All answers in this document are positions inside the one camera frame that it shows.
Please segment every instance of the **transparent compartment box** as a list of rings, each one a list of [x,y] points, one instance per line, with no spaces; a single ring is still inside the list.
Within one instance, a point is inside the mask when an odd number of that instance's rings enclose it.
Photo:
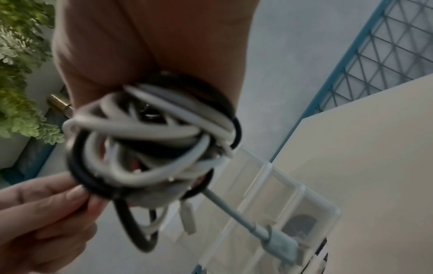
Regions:
[[[224,199],[232,208],[243,211],[254,195],[255,183],[260,184],[261,177],[270,170],[269,163],[255,157],[251,152],[241,147],[227,168],[212,185],[212,191]],[[230,217],[208,199],[204,199],[195,212],[197,232],[188,235],[182,232],[177,242],[196,256],[211,254],[218,246],[218,241],[224,233],[232,229]]]
[[[339,219],[340,211],[293,178],[273,170],[244,215],[261,225],[271,224],[308,247],[306,265]],[[212,274],[299,274],[304,268],[281,265],[240,225],[222,241],[206,265]]]

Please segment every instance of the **wire mesh grid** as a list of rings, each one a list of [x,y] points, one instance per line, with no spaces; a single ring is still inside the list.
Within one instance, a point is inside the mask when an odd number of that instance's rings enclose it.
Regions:
[[[394,0],[307,116],[433,73],[433,0]]]

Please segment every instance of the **brass object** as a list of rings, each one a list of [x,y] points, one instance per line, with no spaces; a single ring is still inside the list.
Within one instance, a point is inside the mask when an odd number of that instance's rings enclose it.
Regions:
[[[72,118],[74,109],[68,98],[60,94],[51,94],[47,100],[47,104],[57,113],[64,115],[66,118]]]

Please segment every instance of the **green plant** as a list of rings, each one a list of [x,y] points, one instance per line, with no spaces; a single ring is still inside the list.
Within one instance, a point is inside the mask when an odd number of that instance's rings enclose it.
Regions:
[[[18,132],[46,143],[63,142],[26,96],[26,75],[50,59],[41,27],[54,27],[54,6],[37,0],[0,0],[0,137]]]

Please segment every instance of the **hand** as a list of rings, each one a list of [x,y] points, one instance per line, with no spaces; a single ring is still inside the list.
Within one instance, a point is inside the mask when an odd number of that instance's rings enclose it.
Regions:
[[[258,0],[58,0],[55,62],[75,108],[158,70],[237,101]]]
[[[66,173],[0,191],[0,273],[53,273],[70,264],[105,207]]]

